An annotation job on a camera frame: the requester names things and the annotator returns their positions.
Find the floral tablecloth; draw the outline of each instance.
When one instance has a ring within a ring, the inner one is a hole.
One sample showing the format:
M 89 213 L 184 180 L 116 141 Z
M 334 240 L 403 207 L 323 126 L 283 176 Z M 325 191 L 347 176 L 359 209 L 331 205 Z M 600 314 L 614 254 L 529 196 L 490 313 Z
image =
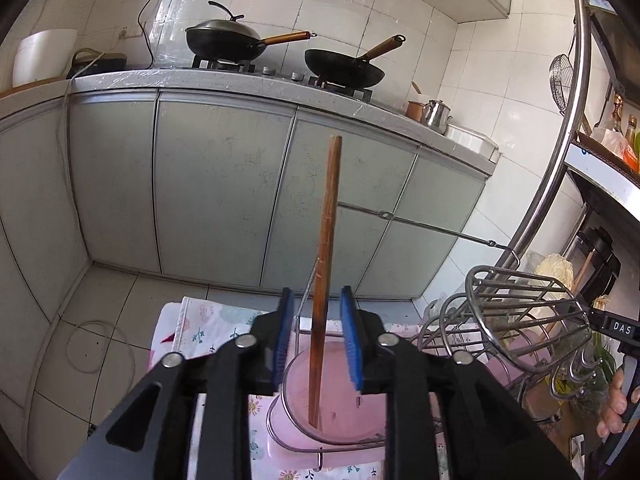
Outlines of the floral tablecloth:
M 247 308 L 228 306 L 213 301 L 184 298 L 182 304 L 168 303 L 164 306 L 156 324 L 156 332 L 151 347 L 149 367 L 153 367 L 159 359 L 170 351 L 177 351 L 186 358 L 194 358 L 215 352 L 226 341 L 235 336 L 249 332 L 251 323 L 262 312 Z M 301 319 L 301 327 L 309 329 L 311 320 Z M 386 324 L 385 328 L 402 336 L 411 336 L 420 330 L 419 326 Z M 327 321 L 327 333 L 342 333 L 339 320 Z M 291 338 L 289 357 L 293 354 L 293 337 Z M 305 343 L 301 339 L 301 349 Z M 190 449 L 190 466 L 188 479 L 195 478 L 196 457 L 204 399 L 198 398 L 198 409 L 194 421 Z M 252 478 L 254 480 L 378 480 L 382 476 L 380 462 L 349 465 L 337 468 L 323 468 L 316 472 L 312 469 L 282 469 L 275 465 L 266 452 L 268 432 L 266 429 L 266 413 L 272 397 L 249 397 L 250 452 L 252 458 Z M 446 474 L 446 459 L 442 444 L 438 445 L 441 473 Z

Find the metal screw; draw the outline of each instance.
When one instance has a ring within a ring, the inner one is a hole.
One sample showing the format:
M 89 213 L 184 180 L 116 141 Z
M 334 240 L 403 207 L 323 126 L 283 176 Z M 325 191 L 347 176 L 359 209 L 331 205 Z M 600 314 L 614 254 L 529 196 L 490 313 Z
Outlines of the metal screw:
M 184 360 L 181 354 L 178 352 L 171 352 L 162 358 L 162 366 L 165 368 L 175 368 Z
M 380 346 L 396 346 L 399 341 L 399 337 L 396 334 L 391 334 L 390 332 L 385 332 L 378 336 L 378 343 Z
M 238 348 L 251 348 L 257 342 L 258 340 L 251 334 L 242 334 L 236 338 L 236 346 Z
M 453 352 L 452 357 L 457 365 L 469 365 L 474 361 L 473 356 L 465 350 L 457 350 Z

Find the stainless steel kettle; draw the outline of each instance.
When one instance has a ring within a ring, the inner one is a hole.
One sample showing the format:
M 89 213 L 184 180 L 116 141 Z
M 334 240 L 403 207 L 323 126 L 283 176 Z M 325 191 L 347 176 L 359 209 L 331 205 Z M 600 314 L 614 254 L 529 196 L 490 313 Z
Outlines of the stainless steel kettle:
M 424 105 L 420 122 L 431 128 L 434 132 L 444 135 L 447 124 L 451 119 L 451 109 L 442 101 L 431 100 Z

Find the white container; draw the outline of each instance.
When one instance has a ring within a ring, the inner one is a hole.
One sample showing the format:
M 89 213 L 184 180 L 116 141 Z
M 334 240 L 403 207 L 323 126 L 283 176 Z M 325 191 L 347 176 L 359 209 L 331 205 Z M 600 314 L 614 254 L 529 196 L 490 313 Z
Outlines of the white container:
M 485 134 L 449 123 L 444 136 L 461 146 L 469 148 L 472 152 L 484 156 L 484 158 L 492 162 L 498 162 L 498 158 L 500 157 L 498 145 Z
M 74 28 L 54 28 L 24 38 L 15 55 L 14 87 L 62 76 L 77 36 Z

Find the human hand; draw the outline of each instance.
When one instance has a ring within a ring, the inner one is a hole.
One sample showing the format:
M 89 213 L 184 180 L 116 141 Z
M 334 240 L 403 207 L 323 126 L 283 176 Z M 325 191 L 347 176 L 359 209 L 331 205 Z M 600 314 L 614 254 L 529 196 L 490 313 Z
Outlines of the human hand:
M 609 397 L 600 410 L 600 421 L 596 427 L 596 432 L 600 438 L 607 438 L 609 433 L 620 433 L 624 428 L 620 415 L 626 410 L 626 397 L 622 393 L 622 381 L 624 371 L 619 368 L 613 375 L 611 384 L 609 385 Z M 640 399 L 640 386 L 638 386 L 631 395 L 632 402 L 638 402 Z

